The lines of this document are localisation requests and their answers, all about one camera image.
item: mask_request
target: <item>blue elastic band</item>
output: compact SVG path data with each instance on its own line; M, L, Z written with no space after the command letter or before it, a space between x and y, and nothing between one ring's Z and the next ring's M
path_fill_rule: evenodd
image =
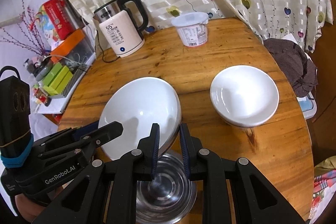
M5 167L7 168L18 168L18 167L22 167L22 165L25 163L31 149L34 143L34 135L30 134L30 141L28 143L28 145L26 146L26 148L23 150L23 152L21 153L20 156L18 156L17 158L6 158L3 155L0 156L2 163Z
M75 131L75 133L72 135L73 140L75 142L79 141L80 138L86 134L89 134L90 132L98 129L99 121L92 122L84 127L81 127Z

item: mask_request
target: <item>electric kettle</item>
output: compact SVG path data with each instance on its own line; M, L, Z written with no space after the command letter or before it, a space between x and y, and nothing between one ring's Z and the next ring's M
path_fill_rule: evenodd
M139 27L127 2L134 2L143 23ZM118 57L126 57L139 50L145 40L142 31L148 25L148 16L141 0L112 0L94 12L99 27Z

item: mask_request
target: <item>green box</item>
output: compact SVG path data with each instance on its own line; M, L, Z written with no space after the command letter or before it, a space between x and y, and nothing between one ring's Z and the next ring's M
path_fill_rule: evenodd
M63 78L67 75L69 71L69 68L67 66L64 66L50 83L49 87L56 90L56 88L59 86L59 84L62 82Z
M55 78L55 76L59 73L59 71L62 69L61 63L56 63L50 72L42 79L42 83L46 86L49 86L49 84L52 82L52 80Z
M67 75L63 78L62 82L59 84L59 86L56 88L56 92L58 94L62 93L64 88L67 86L67 84L70 82L73 74L70 72L67 73Z
M58 93L56 92L56 90L54 90L53 88L51 88L51 87L49 87L49 86L47 86L47 85L45 85L45 86L43 87L43 89L44 89L47 93L49 93L50 96L53 96L53 95L57 95L57 94L58 94Z

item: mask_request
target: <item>white bowl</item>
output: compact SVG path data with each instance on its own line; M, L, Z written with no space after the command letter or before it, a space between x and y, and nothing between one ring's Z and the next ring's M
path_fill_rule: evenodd
M238 127L255 127L278 108L279 92L265 72L251 66L233 66L216 75L211 102L222 118Z
M181 122L181 105L177 93L164 80L145 77L120 88L108 101L99 120L99 128L120 122L122 135L102 146L112 160L136 149L139 140L148 137L153 123L160 125L159 155L174 141Z

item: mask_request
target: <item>human hand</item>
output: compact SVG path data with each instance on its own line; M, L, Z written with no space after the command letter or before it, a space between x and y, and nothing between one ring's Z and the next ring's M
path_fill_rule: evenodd
M55 197L63 191L63 187L58 187L55 191ZM45 209L45 207L38 205L28 199L24 194L15 196L15 203L19 213L28 222L33 220Z

